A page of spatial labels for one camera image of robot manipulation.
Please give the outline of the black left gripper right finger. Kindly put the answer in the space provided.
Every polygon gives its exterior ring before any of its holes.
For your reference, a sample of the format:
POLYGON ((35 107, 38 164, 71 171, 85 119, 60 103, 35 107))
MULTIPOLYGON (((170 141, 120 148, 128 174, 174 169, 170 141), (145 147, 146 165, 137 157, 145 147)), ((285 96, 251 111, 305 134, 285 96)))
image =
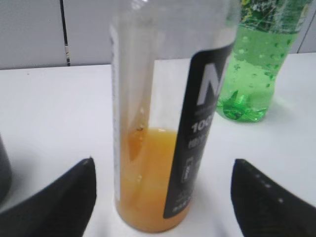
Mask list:
POLYGON ((316 208, 245 159, 236 159, 231 201, 245 237, 314 237, 316 208))

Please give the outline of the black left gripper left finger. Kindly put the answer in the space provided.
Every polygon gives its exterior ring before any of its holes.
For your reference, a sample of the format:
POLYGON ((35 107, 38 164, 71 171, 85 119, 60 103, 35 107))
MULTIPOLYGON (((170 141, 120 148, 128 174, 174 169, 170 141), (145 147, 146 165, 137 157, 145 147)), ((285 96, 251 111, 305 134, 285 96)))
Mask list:
POLYGON ((2 237, 81 237, 96 203, 96 170, 85 158, 53 183, 0 214, 2 237))

